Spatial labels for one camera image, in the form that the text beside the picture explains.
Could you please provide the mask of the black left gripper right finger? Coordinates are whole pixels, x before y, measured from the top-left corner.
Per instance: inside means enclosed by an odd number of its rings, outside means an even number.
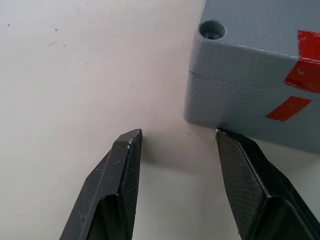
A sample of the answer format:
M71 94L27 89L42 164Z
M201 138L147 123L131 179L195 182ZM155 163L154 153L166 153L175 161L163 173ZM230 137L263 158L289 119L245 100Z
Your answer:
M217 129L225 192L243 240L318 240L320 223L250 138Z

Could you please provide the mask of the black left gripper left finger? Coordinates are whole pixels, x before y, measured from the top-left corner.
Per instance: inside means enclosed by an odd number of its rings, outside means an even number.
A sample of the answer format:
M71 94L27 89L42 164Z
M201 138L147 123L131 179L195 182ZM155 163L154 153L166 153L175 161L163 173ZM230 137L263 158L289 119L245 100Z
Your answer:
M132 239L142 140L142 130L134 129L114 141L85 179L60 239Z

